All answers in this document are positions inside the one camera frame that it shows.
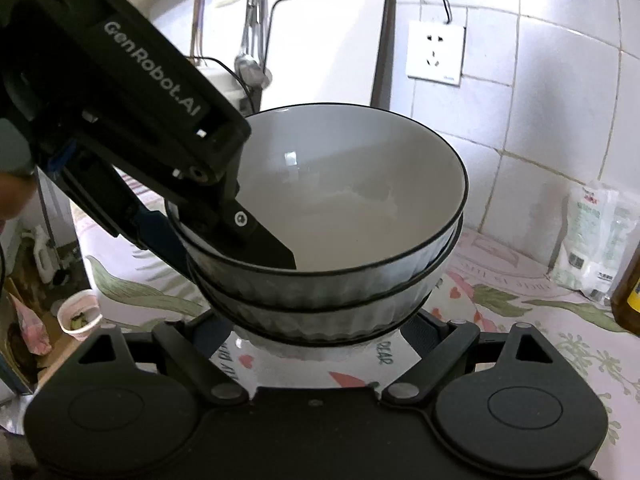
black bowl rim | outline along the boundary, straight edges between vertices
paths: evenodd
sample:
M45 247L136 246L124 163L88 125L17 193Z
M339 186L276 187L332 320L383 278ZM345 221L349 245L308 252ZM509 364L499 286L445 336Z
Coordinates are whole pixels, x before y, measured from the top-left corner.
M194 277L196 285L198 285L198 282L197 282L198 279L199 279L199 276ZM380 330L373 331L367 335L361 335L354 339L343 338L343 339L336 339L331 341L328 341L326 339L310 339L310 340L295 339L295 338L287 338L286 336L283 336L283 335L273 336L272 334L267 333L265 330L261 328L256 328L252 326L251 324L247 323L245 320L239 320L235 314L229 312L226 306L222 306L220 305L219 302L213 299L210 299L208 295L205 294L204 292L203 292L203 296L207 301L209 301L209 303L211 304L211 308L214 311L216 311L220 316L229 320L232 324L239 326L243 330L246 330L247 332L257 335L258 337L261 337L263 339L267 339L268 341L273 341L273 342L280 343L283 345L288 345L288 346L297 346L301 348L348 348L349 346L357 346L357 345L361 345L361 344L373 341L374 339L378 339L400 328L407 321L409 321L413 316L415 316L418 312L420 312L421 308L424 307L425 303L431 296L431 292L428 292L427 295L420 300L420 303L418 304L418 306L414 308L409 314L407 314L406 316L403 316L402 319L396 321L391 325L386 325L382 327Z
M398 260L402 260L403 258L410 256L411 254L417 253L417 251L420 251L421 249L425 248L426 246L430 245L431 243L433 243L435 240L437 240L438 238L440 238L452 225L455 224L455 222L461 217L462 215L462 211L465 208L465 204L466 204L466 200L468 199L468 195L469 195L469 176L468 173L466 172L466 167L465 167L465 163L462 161L462 158L460 158L460 156L458 155L458 152L456 150L453 149L453 146L451 146L447 140L441 136L438 132L435 132L434 130L432 130L431 128L429 128L428 126L425 126L424 124L406 117L404 115L398 114L396 112L392 112L391 110L382 110L381 108L372 108L370 106L366 106L366 105L359 105L359 104L349 104L349 103L307 103L307 104L297 104L297 105L290 105L290 106L281 106L278 108L270 108L269 110L263 110L261 112L258 112L257 114L254 114L250 117L255 117L261 114L265 114L268 112L275 112L278 110L286 110L288 108L299 108L299 107L311 107L311 106L338 106L338 107L357 107L357 108L370 108L372 110L377 110L380 112L384 112L387 114L393 114L396 115L404 120L407 121L411 121L412 123L416 123L419 124L421 127L429 130L432 134L434 134L435 136L439 137L440 140L442 140L442 142L444 142L449 149L454 153L454 155L456 156L456 158L458 159L458 161L460 162L460 166L462 167L462 173L465 177L465 190L462 196L462 200L460 201L460 206L458 207L455 215L453 215L453 217L451 218L451 220L449 220L449 222L447 224L444 225L443 228L440 229L440 231L438 231L436 234L432 235L430 238L428 238L427 240L423 241L422 243L420 243L419 245L415 246L412 249L409 249L403 253L400 254L396 254L395 256L390 256L389 258L386 258L384 260L380 260L377 262L371 262L370 264L365 264L362 266L358 266L358 267L348 267L346 269L334 269L334 270L320 270L318 272L313 272L310 270L303 270L303 271L299 271L299 270L293 270L293 269L277 269L277 268L272 268L272 267L261 267L261 266L252 266L250 264L247 264L245 262L241 262L239 260L234 260L232 258L227 258L226 256L224 256L224 254L214 254L209 252L208 250L206 250L205 248L201 248L200 246L198 246L193 240L191 240L189 238L189 236L187 234L185 234L184 232L182 232L182 229L180 227L180 221L178 219L174 218L174 215L171 212L171 207L170 207L170 203L165 200L165 210L166 210L166 214L167 217L169 219L169 222L171 223L171 226L174 228L174 231L176 232L176 234L178 235L178 237L183 240L187 245L193 247L194 249L196 249L197 251L201 252L202 254L204 254L205 256L208 256L209 258L213 258L215 260L218 260L224 264L227 264L228 266L231 267L239 267L240 269L244 269L244 270L248 270L250 272L258 272L261 274L268 274L270 276L297 276L297 277L311 277L311 278L320 278L322 276L339 276L339 275L345 275L345 274L351 274L352 272L360 272L361 270L366 270L366 269L372 269L375 267L383 267L386 266L388 264L391 264L395 261Z
M198 264L192 259L191 256L187 257L187 265L189 267L192 277L194 276L195 279L199 280L200 282L206 283L207 285L209 285L211 288L218 291L223 296L226 296L227 298L230 298L235 301L239 301L240 303L243 303L246 306L257 308L259 310L264 310L266 312L277 312L280 314L327 314L331 312L352 310L354 308L364 307L376 301L385 300L386 298L395 296L396 294L399 294L400 292L407 290L408 288L411 288L414 285L417 285L417 283L424 280L435 269L437 269L453 252L453 249L456 248L456 245L460 240L460 235L462 234L462 227L463 227L463 219L462 217L460 217L458 227L453 232L453 234L451 235L451 238L447 242L447 245L440 251L436 259L433 260L428 266L426 266L418 274L413 276L410 280L406 282L402 282L399 285L396 285L395 287L390 288L389 290L386 290L385 292L381 292L379 294L376 294L375 296L371 296L366 300L345 303L344 305L332 305L332 306L326 306L321 308L284 308L284 307L277 307L277 306L271 306L271 305L264 305L259 303L258 301L249 301L249 300L246 300L245 298L236 296L235 294L230 294L229 292L221 288L217 283L212 282L207 276L204 276L204 274L198 267Z

floral tablecloth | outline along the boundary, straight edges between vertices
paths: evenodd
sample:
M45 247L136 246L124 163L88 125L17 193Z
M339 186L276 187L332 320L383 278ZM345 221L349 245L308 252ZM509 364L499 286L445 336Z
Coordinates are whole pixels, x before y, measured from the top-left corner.
M151 208L157 195L130 185ZM76 230L93 288L109 324L149 330L158 320L193 317L208 308L198 289L148 251L111 238L78 209ZM605 480L640 478L640 338L600 308L545 277L546 268L476 232L464 231L449 268L425 309L466 319L489 332L517 321L545 334L590 384L609 413L609 433L593 463ZM232 333L212 361L247 389L387 386L418 361L399 333L339 362L278 358Z

white food packet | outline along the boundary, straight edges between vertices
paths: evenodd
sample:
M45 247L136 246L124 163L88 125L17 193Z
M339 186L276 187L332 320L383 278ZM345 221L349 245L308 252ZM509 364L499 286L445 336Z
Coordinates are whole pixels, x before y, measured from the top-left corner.
M569 195L567 234L549 278L604 304L640 215L638 197L596 182Z

paper cup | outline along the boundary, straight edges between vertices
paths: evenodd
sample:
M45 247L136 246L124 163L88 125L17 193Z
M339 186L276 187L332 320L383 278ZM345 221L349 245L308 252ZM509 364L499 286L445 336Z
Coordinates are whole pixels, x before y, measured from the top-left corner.
M71 320L81 313L84 313L89 323L78 330L71 330ZM77 294L74 294L66 300L58 310L58 323L60 323L60 328L63 332L78 339L78 341L87 339L89 334L100 326L101 322L102 314L100 312L100 305L98 304L98 298L92 290L81 290Z

plastic bag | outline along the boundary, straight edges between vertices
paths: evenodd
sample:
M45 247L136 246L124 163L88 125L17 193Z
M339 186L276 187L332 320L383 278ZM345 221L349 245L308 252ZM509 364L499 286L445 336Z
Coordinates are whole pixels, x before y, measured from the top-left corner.
M603 303L638 223L638 197L600 183L577 186L569 195L567 234L549 277Z
M18 322L22 339L27 345L29 352L36 355L47 355L51 352L49 334L42 320L28 306L11 296L15 309L18 313Z

